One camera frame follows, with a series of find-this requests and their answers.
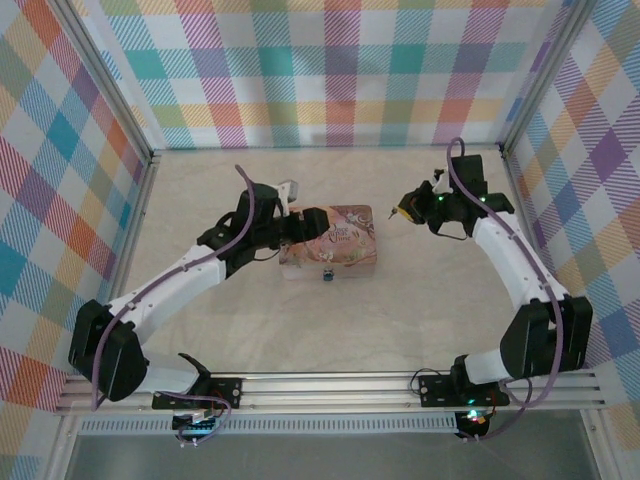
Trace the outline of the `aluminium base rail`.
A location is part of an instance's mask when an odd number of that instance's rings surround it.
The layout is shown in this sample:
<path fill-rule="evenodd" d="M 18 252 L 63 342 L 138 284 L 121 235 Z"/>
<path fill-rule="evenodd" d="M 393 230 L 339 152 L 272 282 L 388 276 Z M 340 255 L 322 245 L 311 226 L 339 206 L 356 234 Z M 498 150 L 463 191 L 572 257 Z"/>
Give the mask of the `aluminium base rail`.
<path fill-rule="evenodd" d="M 445 395 L 436 396 L 430 387 L 418 396 L 409 389 L 410 373 L 313 373 L 313 374 L 230 374 L 222 375 L 223 383 L 229 378 L 241 378 L 239 400 L 232 400 L 232 413 L 238 414 L 329 414 L 329 413 L 400 413 L 430 409 L 432 411 L 492 411 L 517 410 L 520 406 L 499 388 L 497 393 L 476 395 L 476 399 L 453 400 Z M 55 413 L 59 415 L 90 414 L 91 385 L 72 376 L 66 382 Z M 158 393 L 133 393 L 119 402 L 105 402 L 98 414 L 134 414 L 172 412 L 186 415 L 204 411 L 194 409 L 175 398 L 160 399 Z M 589 410 L 606 408 L 603 392 L 595 374 L 590 371 L 560 374 L 549 395 L 537 406 L 540 410 Z"/>

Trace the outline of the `aluminium frame post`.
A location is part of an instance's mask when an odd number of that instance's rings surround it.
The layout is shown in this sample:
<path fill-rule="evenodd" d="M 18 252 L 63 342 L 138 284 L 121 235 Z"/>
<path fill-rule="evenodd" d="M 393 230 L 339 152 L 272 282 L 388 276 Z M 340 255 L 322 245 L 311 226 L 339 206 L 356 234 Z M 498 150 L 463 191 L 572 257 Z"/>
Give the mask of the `aluminium frame post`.
<path fill-rule="evenodd" d="M 81 16 L 77 13 L 72 0 L 47 0 L 47 2 L 134 149 L 146 164 L 152 163 L 153 149 L 125 101 L 124 95 L 111 75 Z"/>
<path fill-rule="evenodd" d="M 568 7 L 567 15 L 559 25 L 553 41 L 546 48 L 546 52 L 539 62 L 539 69 L 535 72 L 529 89 L 523 96 L 519 108 L 515 111 L 513 120 L 503 135 L 503 140 L 498 143 L 505 162 L 511 158 L 517 143 L 523 137 L 535 111 L 556 78 L 597 1 L 573 0 Z"/>

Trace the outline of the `pink floral wooden box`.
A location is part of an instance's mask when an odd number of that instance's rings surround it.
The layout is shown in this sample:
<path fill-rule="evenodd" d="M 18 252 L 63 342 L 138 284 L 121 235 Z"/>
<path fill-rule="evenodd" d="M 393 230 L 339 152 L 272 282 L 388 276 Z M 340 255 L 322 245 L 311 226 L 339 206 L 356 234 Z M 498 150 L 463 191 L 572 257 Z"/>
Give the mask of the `pink floral wooden box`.
<path fill-rule="evenodd" d="M 329 230 L 311 242 L 285 247 L 278 260 L 286 280 L 323 280 L 324 269 L 334 280 L 372 277 L 377 264 L 373 212 L 369 205 L 320 206 L 327 211 Z"/>

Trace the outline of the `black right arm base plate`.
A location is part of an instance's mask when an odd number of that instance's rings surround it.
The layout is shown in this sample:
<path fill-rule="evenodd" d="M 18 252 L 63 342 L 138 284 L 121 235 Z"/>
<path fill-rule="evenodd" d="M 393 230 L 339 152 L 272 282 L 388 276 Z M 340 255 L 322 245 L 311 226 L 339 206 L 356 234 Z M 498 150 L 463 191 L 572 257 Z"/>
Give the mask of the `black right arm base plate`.
<path fill-rule="evenodd" d="M 496 382 L 476 385 L 458 374 L 420 375 L 418 377 L 421 406 L 427 407 L 493 407 L 510 404 Z"/>

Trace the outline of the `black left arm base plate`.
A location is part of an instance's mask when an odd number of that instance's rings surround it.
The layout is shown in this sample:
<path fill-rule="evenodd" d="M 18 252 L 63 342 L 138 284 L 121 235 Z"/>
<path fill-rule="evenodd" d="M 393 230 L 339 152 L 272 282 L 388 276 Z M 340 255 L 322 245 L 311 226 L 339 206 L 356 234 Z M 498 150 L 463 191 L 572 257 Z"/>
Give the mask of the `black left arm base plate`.
<path fill-rule="evenodd" d="M 152 398 L 153 410 L 203 410 L 220 409 L 218 402 L 202 400 L 215 397 L 225 400 L 232 409 L 240 406 L 243 381 L 241 378 L 209 377 L 196 380 L 185 392 L 160 391 Z"/>

